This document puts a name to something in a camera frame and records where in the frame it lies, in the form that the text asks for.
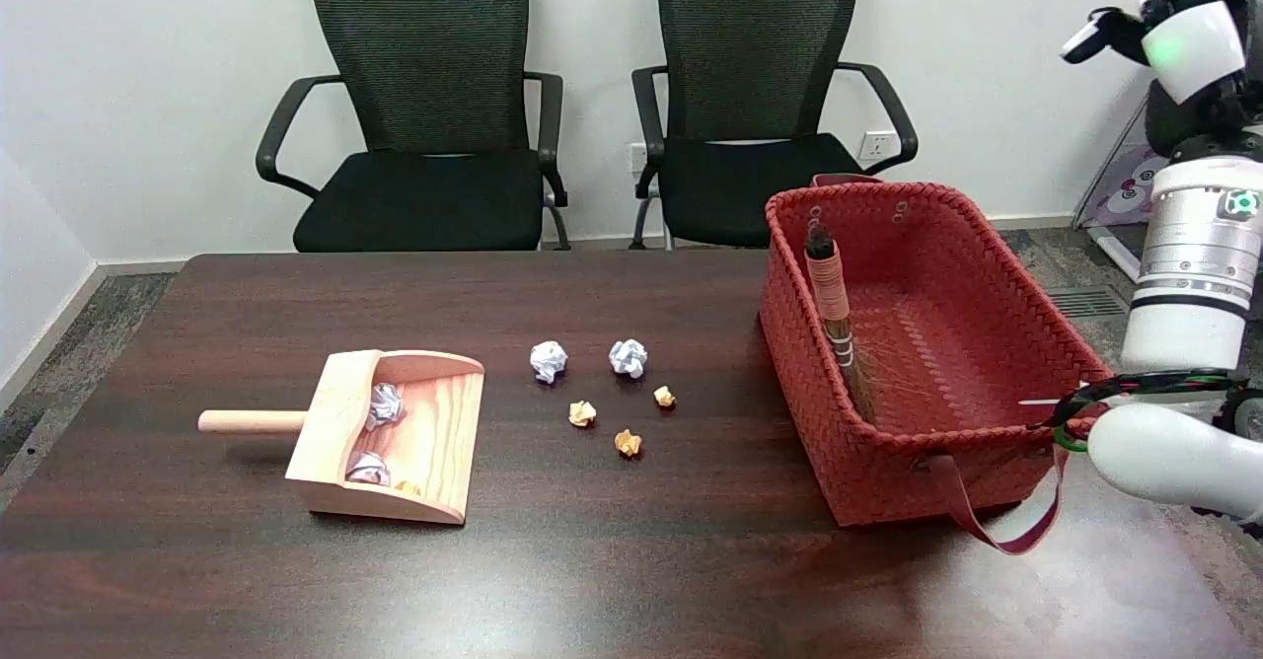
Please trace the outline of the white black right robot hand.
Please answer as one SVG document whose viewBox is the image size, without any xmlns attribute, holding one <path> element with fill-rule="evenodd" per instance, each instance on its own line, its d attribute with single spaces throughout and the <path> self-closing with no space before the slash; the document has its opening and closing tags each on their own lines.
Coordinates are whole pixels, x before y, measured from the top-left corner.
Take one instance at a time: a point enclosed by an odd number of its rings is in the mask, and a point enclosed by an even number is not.
<svg viewBox="0 0 1263 659">
<path fill-rule="evenodd" d="M 1110 48 L 1149 67 L 1146 138 L 1172 163 L 1260 160 L 1260 0 L 1137 0 L 1099 8 L 1062 44 L 1068 64 Z"/>
</svg>

